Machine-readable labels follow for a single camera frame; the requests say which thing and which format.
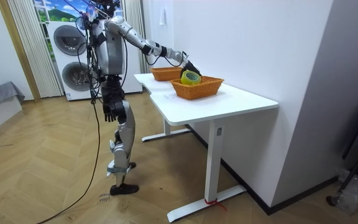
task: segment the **tape roll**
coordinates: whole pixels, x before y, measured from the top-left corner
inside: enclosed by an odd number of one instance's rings
[[[180,82],[185,85],[194,85],[201,82],[201,77],[195,72],[186,70],[183,72]]]

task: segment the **stacked washer dryer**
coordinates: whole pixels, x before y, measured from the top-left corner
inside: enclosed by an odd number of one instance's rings
[[[67,99],[91,98],[85,33],[79,32],[74,22],[48,22],[47,30]]]
[[[47,22],[50,43],[63,88],[68,100],[91,98],[86,64],[85,32],[78,30],[75,22]],[[124,86],[126,93],[141,92],[142,86],[134,74],[140,73],[138,49],[128,44],[128,71]]]

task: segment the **orange basket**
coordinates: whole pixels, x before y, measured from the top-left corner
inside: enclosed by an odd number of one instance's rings
[[[170,81],[180,78],[181,67],[151,68],[157,81]]]
[[[180,79],[171,80],[170,82],[172,83],[178,96],[187,100],[194,100],[215,95],[223,81],[224,80],[221,78],[202,76],[201,82],[194,85],[182,84]]]

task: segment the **table top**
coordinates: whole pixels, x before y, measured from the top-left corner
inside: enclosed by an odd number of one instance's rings
[[[159,82],[151,73],[137,74],[135,78],[150,92],[150,99],[172,126],[278,107],[276,101],[224,83],[216,95],[186,100],[177,96],[170,82]]]

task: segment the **poster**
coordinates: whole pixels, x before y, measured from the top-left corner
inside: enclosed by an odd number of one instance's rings
[[[81,16],[78,11],[86,12],[88,5],[83,0],[67,1],[69,4],[64,0],[44,0],[44,2],[42,2],[42,0],[34,0],[36,7],[41,6],[37,8],[41,22],[47,21],[47,15],[45,11],[47,11],[49,15],[49,21],[62,22],[75,22],[75,19]],[[117,8],[116,12],[121,14],[121,9]]]

